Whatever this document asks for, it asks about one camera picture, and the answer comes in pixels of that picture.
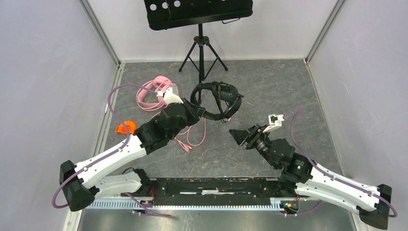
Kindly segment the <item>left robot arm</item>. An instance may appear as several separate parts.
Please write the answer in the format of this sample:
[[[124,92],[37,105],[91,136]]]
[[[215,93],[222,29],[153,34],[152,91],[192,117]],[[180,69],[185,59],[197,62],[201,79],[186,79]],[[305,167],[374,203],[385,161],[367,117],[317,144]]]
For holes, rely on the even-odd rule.
[[[76,212],[88,207],[96,199],[117,193],[146,196],[151,191],[151,183],[137,172],[116,176],[109,174],[165,147],[184,128],[196,124],[201,118],[214,121],[231,118],[242,104],[242,95],[235,98],[221,97],[227,108],[220,114],[213,114],[198,103],[191,103],[179,96],[163,99],[167,106],[134,132],[127,132],[126,138],[119,144],[82,162],[63,162],[60,165],[60,186],[52,198],[53,207],[68,207],[70,211]]]

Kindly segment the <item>black headphones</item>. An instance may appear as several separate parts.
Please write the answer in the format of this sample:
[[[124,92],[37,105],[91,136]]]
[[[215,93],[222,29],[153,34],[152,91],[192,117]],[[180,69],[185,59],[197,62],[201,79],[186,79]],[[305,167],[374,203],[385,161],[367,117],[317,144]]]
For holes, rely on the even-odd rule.
[[[196,99],[196,93],[201,90],[210,90],[215,98],[220,113],[213,114],[205,111],[203,115],[203,118],[214,121],[230,119],[239,110],[244,97],[238,93],[234,85],[213,81],[211,83],[200,83],[195,86],[190,96],[192,104],[200,106]]]

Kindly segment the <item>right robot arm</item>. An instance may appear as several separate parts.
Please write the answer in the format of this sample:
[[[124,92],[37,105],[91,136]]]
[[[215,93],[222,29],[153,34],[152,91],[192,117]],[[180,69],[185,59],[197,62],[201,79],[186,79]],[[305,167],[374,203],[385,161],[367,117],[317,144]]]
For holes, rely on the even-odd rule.
[[[370,186],[336,174],[296,153],[286,139],[271,140],[265,129],[256,124],[248,129],[231,129],[229,133],[239,146],[257,150],[274,169],[281,170],[281,195],[313,197],[357,214],[363,223],[374,228],[388,229],[390,186]]]

